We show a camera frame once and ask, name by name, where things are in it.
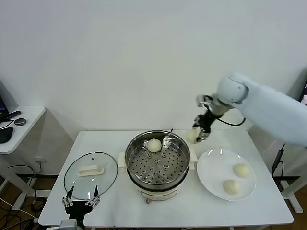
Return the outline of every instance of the glass lid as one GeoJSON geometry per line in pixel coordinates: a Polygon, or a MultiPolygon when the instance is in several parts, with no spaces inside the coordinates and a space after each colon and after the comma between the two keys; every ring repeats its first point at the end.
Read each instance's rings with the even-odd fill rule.
{"type": "Polygon", "coordinates": [[[112,186],[117,173],[117,163],[109,154],[88,153],[68,168],[64,177],[64,187],[67,192],[74,186],[72,197],[76,199],[91,199],[96,185],[100,196],[112,186]]]}

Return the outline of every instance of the steamed bun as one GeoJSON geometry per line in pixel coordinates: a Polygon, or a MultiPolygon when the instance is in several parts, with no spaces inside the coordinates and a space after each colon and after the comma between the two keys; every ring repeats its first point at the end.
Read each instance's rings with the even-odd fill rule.
{"type": "Polygon", "coordinates": [[[223,188],[230,195],[237,195],[241,192],[241,186],[235,180],[223,181],[223,188]]]}
{"type": "Polygon", "coordinates": [[[194,128],[194,129],[187,131],[187,133],[186,133],[187,141],[192,143],[192,144],[195,144],[195,140],[198,137],[199,133],[200,133],[199,128],[194,128]]]}
{"type": "Polygon", "coordinates": [[[151,139],[147,143],[147,149],[150,152],[158,152],[162,148],[162,143],[158,139],[151,139]]]}
{"type": "Polygon", "coordinates": [[[233,167],[233,171],[235,173],[235,175],[237,175],[238,177],[249,177],[250,176],[250,171],[249,168],[246,164],[240,163],[240,164],[236,164],[233,167]]]}

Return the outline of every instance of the white cable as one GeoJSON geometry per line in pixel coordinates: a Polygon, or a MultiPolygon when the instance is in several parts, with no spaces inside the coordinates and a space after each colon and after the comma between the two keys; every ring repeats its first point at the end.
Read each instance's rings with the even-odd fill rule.
{"type": "MultiPolygon", "coordinates": [[[[2,198],[0,198],[0,200],[2,200],[4,203],[8,204],[9,206],[14,207],[13,205],[9,204],[8,202],[6,202],[5,200],[3,200],[2,198]]],[[[22,211],[22,212],[24,212],[24,213],[26,213],[26,214],[28,214],[28,215],[34,217],[34,218],[36,218],[35,216],[33,216],[32,214],[30,214],[30,213],[28,213],[28,212],[25,212],[25,211],[23,211],[23,210],[21,210],[21,209],[18,209],[18,210],[19,210],[19,211],[22,211]]]]}
{"type": "Polygon", "coordinates": [[[276,142],[276,139],[272,142],[272,144],[265,151],[262,152],[262,154],[266,153],[273,146],[273,144],[275,144],[275,142],[276,142]]]}
{"type": "Polygon", "coordinates": [[[46,228],[47,230],[59,230],[59,227],[49,227],[49,228],[46,228]]]}

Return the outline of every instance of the small white table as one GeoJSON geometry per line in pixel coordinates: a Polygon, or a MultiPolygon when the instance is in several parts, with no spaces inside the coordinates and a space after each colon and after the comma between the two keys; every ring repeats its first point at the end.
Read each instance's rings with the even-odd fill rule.
{"type": "MultiPolygon", "coordinates": [[[[14,131],[12,138],[8,142],[0,144],[0,155],[7,155],[14,152],[24,137],[28,134],[28,132],[45,112],[45,108],[43,106],[19,106],[15,108],[9,107],[8,109],[10,112],[18,110],[22,112],[20,115],[13,117],[12,120],[16,120],[17,118],[22,117],[25,118],[27,122],[23,126],[16,126],[14,122],[8,126],[13,127],[14,131]]],[[[1,123],[0,127],[4,127],[6,125],[6,122],[1,123]]],[[[13,210],[17,210],[23,204],[26,196],[35,196],[35,190],[32,188],[32,186],[34,185],[36,178],[32,179],[31,184],[27,184],[22,179],[20,179],[12,169],[7,168],[8,166],[9,165],[4,162],[4,160],[0,161],[0,175],[5,178],[5,181],[0,186],[0,191],[5,187],[8,181],[22,190],[22,193],[19,195],[13,207],[13,210]]],[[[37,197],[48,197],[49,195],[49,191],[46,190],[37,190],[36,192],[37,197]]]]}
{"type": "MultiPolygon", "coordinates": [[[[184,137],[185,131],[174,131],[184,137]]],[[[68,218],[61,198],[65,172],[86,153],[102,151],[118,160],[118,154],[141,131],[82,131],[63,165],[39,217],[45,226],[58,226],[68,218]]],[[[206,141],[194,145],[197,156],[212,148],[226,148],[244,156],[257,174],[254,193],[243,201],[230,202],[212,195],[190,170],[178,194],[163,202],[146,204],[134,190],[126,172],[118,172],[100,203],[85,216],[87,227],[229,227],[288,224],[293,217],[248,133],[240,128],[214,130],[206,141]]]]}

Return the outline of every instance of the white wall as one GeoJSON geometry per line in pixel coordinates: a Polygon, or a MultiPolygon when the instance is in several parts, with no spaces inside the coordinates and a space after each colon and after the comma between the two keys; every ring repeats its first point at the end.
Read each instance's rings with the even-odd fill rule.
{"type": "Polygon", "coordinates": [[[0,79],[18,105],[48,108],[54,121],[45,122],[72,139],[85,129],[186,129],[199,112],[195,95],[214,92],[231,71],[289,91],[307,60],[306,7],[305,0],[1,1],[0,79]]]}

